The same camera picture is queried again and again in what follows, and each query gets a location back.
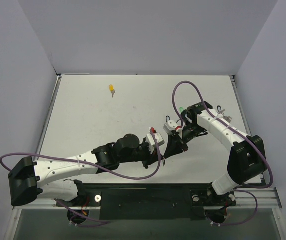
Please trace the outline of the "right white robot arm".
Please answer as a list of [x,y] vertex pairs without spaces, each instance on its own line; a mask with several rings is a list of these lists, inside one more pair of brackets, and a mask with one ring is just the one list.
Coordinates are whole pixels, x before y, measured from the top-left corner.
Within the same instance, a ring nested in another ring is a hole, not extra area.
[[188,142],[207,134],[218,140],[229,153],[226,173],[213,181],[206,191],[209,203],[218,204],[225,194],[267,170],[262,160],[265,156],[262,139],[232,127],[207,102],[188,107],[180,116],[184,127],[172,120],[163,126],[168,136],[164,158],[186,152]]

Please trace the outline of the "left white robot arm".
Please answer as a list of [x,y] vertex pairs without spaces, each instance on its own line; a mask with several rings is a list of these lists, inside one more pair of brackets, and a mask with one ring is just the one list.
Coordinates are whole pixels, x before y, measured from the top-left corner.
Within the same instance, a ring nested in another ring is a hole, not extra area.
[[163,144],[157,132],[147,134],[142,141],[127,134],[116,142],[68,158],[21,153],[22,159],[8,174],[11,205],[20,207],[37,198],[58,198],[80,206],[85,202],[85,192],[75,183],[65,183],[66,179],[100,173],[116,175],[119,165],[129,162],[141,162],[147,168],[162,160],[159,147]]

